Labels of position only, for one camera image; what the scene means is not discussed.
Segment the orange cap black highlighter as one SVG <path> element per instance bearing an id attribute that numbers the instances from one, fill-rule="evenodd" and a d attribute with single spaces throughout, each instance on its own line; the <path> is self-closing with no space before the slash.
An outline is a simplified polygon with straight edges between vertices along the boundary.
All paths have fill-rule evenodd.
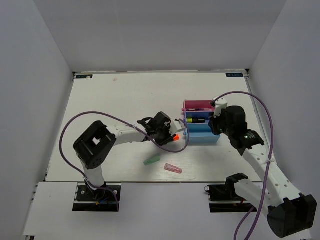
<path id="1" fill-rule="evenodd" d="M 175 134 L 173 136 L 170 136 L 165 142 L 166 144 L 178 141 L 180 139 L 180 136 L 178 134 Z"/>

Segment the yellow cap black highlighter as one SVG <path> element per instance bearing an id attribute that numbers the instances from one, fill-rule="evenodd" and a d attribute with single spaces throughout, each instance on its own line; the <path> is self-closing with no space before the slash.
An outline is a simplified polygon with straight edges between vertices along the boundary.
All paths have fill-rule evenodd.
<path id="1" fill-rule="evenodd" d="M 186 122 L 188 124 L 203 124 L 206 122 L 206 119 L 205 118 L 187 118 L 186 119 Z"/>

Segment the purple ink refill pen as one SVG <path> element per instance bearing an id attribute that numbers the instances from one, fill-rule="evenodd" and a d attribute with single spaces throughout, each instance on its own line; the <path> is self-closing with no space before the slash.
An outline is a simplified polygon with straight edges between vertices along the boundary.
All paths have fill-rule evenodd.
<path id="1" fill-rule="evenodd" d="M 211 108 L 186 108 L 186 112 L 210 112 Z"/>

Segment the pink translucent eraser case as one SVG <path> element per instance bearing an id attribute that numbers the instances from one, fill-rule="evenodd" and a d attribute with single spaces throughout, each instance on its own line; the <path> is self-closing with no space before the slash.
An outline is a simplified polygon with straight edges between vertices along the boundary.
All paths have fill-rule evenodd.
<path id="1" fill-rule="evenodd" d="M 164 165 L 164 169 L 166 171 L 169 171 L 169 172 L 172 172 L 172 173 L 176 173 L 176 174 L 181 174 L 183 172 L 181 168 L 179 168 L 177 166 L 174 166 L 174 165 L 171 165 L 171 164 L 168 164 L 168 163 L 166 163 Z"/>

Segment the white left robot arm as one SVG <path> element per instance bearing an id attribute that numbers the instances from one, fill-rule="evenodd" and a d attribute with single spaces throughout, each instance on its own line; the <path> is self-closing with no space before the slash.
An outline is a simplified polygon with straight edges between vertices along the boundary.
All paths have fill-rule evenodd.
<path id="1" fill-rule="evenodd" d="M 102 164 L 113 147 L 127 143 L 155 141 L 159 146 L 172 142 L 180 130 L 180 123 L 173 121 L 160 111 L 155 117 L 146 117 L 137 121 L 144 129 L 123 125 L 107 126 L 97 120 L 74 142 L 73 149 L 83 166 L 88 193 L 99 200 L 105 196 L 106 187 Z"/>

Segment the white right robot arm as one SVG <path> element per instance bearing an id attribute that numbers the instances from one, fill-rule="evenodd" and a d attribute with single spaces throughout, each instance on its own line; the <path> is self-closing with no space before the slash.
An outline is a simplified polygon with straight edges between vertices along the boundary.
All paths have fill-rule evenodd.
<path id="1" fill-rule="evenodd" d="M 284 238 L 310 229 L 314 224 L 317 202 L 304 195 L 284 175 L 277 163 L 268 158 L 259 134 L 248 128 L 246 113 L 240 106 L 215 107 L 208 124 L 214 134 L 228 136 L 230 144 L 250 164 L 263 181 L 259 188 L 243 173 L 226 179 L 226 195 L 247 200 L 261 210 L 273 233 Z"/>

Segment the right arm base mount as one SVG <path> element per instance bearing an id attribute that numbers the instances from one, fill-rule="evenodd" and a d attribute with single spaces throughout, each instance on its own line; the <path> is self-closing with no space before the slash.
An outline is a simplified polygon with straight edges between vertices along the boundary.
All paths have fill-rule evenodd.
<path id="1" fill-rule="evenodd" d="M 224 184 L 212 184 L 204 187 L 208 195 L 210 213 L 247 213 L 253 206 L 244 198 L 232 197 Z"/>

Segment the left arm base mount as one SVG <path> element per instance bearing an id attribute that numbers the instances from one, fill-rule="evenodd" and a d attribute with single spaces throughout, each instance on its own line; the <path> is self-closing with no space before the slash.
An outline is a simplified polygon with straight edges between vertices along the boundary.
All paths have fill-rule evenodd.
<path id="1" fill-rule="evenodd" d="M 79 184 L 76 188 L 72 211 L 73 212 L 118 212 L 120 203 L 121 185 L 107 185 L 107 190 L 92 190 L 86 184 Z"/>

